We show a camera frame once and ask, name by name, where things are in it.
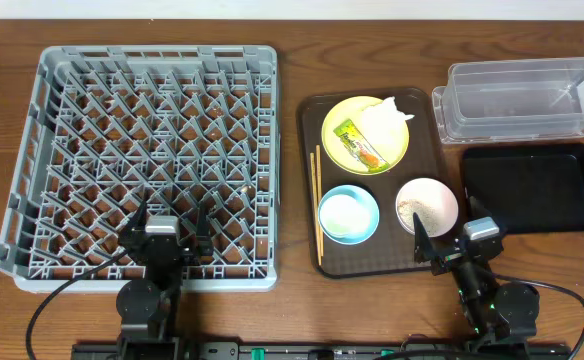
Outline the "light blue bowl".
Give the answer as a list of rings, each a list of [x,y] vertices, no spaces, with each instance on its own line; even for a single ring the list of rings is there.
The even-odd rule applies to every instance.
[[[376,231],[380,209],[375,198],[364,188],[340,185],[320,200],[318,220],[323,233],[342,245],[365,242]]]

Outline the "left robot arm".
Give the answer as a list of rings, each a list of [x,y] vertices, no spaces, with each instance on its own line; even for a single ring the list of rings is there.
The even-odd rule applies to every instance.
[[[128,256],[145,275],[124,285],[116,298],[121,332],[115,360],[189,359],[196,347],[176,334],[176,315],[186,267],[213,253],[208,208],[197,208],[195,240],[180,236],[179,218],[147,214],[143,201],[119,235]]]

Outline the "clear plastic bin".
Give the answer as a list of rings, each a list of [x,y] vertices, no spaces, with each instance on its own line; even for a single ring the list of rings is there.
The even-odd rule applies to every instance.
[[[584,137],[584,57],[458,63],[432,92],[443,144]]]

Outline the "rice food scraps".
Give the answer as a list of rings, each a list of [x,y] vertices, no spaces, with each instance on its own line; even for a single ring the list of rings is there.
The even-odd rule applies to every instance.
[[[416,199],[402,200],[398,207],[399,219],[408,232],[415,232],[414,215],[417,215],[420,222],[429,236],[433,237],[439,228],[439,217],[436,211],[425,203]]]

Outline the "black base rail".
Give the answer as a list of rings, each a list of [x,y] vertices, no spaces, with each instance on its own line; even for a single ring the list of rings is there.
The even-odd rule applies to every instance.
[[[488,353],[468,353],[443,341],[406,340],[397,346],[351,344],[247,344],[207,342],[170,346],[159,344],[82,343],[72,346],[72,360],[182,359],[182,360],[361,360],[361,359],[567,359],[563,345],[537,345],[516,349],[501,346]]]

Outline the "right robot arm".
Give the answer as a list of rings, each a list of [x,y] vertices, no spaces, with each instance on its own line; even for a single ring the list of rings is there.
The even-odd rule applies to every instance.
[[[448,247],[436,246],[414,214],[414,260],[428,262],[435,276],[453,276],[463,314],[476,332],[464,342],[466,351],[494,353],[499,347],[512,347],[524,353],[526,340],[537,333],[540,295],[520,281],[497,282],[489,261],[504,250],[506,227],[489,211],[483,214],[465,223]]]

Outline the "green snack wrapper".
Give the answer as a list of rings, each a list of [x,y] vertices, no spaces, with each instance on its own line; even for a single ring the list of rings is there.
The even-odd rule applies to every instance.
[[[350,119],[333,129],[348,153],[363,164],[368,173],[379,173],[389,168],[389,163],[373,148]]]

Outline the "white napkin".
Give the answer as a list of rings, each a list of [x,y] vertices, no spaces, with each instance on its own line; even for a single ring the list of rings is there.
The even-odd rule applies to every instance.
[[[413,114],[400,111],[394,97],[388,97],[361,113],[361,132],[377,151],[396,151],[409,141],[407,122]]]

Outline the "grey plastic dish rack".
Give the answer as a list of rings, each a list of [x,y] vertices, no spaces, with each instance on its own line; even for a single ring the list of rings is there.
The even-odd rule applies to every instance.
[[[278,56],[267,45],[53,46],[39,59],[0,234],[31,293],[117,292],[145,276],[118,236],[140,205],[210,226],[187,290],[278,279]]]

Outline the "small white cup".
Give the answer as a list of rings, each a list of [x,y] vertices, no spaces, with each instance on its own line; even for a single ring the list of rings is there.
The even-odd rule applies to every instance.
[[[337,194],[322,201],[319,220],[326,233],[346,237],[364,232],[371,217],[368,210],[354,197]]]

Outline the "yellow plate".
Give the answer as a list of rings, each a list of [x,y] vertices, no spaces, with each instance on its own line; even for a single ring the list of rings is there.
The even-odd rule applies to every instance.
[[[368,173],[363,164],[354,159],[334,134],[333,129],[345,120],[352,120],[361,132],[361,113],[372,105],[384,99],[372,96],[355,96],[347,98],[334,105],[325,116],[321,128],[321,142],[328,157],[342,169],[357,175],[376,175],[383,173],[397,165],[407,152],[409,141],[396,151],[377,151],[389,163],[389,168],[379,173]]]

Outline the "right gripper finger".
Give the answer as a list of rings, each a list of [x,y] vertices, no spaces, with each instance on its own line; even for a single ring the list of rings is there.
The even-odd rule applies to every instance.
[[[506,232],[506,226],[503,224],[503,222],[496,215],[494,215],[480,199],[478,199],[476,196],[470,196],[468,198],[468,203],[470,206],[469,215],[471,220],[491,218],[499,228],[500,233]]]
[[[435,251],[430,238],[417,213],[413,214],[414,225],[414,261],[424,263],[430,261]]]

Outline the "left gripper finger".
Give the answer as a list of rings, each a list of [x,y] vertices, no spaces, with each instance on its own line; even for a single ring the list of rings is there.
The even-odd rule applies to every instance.
[[[138,233],[144,232],[146,226],[146,217],[147,217],[147,201],[142,200],[138,209],[132,215],[130,220],[127,223],[127,232],[128,233]]]
[[[212,255],[214,252],[214,245],[210,233],[210,224],[207,218],[207,207],[204,203],[200,203],[198,206],[195,236],[199,254]]]

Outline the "right wooden chopstick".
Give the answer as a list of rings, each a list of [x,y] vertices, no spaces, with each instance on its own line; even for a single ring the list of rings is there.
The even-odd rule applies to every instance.
[[[317,221],[319,223],[319,234],[318,234],[318,241],[319,241],[319,264],[322,264],[323,255],[324,255],[324,233],[320,225],[319,221],[319,213],[318,213],[318,204],[322,198],[322,184],[321,184],[321,147],[320,145],[316,145],[315,148],[315,162],[316,162],[316,171],[315,171],[315,178],[316,178],[316,185],[317,185]]]

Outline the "dark brown serving tray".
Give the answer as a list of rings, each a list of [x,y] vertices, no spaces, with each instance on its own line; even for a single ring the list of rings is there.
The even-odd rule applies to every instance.
[[[415,178],[427,177],[451,184],[430,98],[414,87],[364,90],[362,93],[381,99],[393,96],[399,110],[415,116],[407,122],[410,133],[407,153],[398,165],[373,176],[350,173],[338,167],[327,154],[321,156],[322,190],[327,192],[339,185],[365,189],[379,206],[380,222],[374,234],[357,245],[341,245],[325,239],[323,259],[314,264],[317,271],[332,279],[426,271],[428,264],[413,261],[414,237],[400,225],[395,199],[399,189]]]

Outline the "black waste tray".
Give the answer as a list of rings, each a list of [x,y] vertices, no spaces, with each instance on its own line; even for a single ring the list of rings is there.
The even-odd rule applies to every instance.
[[[509,234],[584,231],[582,143],[470,148],[461,174],[468,215],[476,196]]]

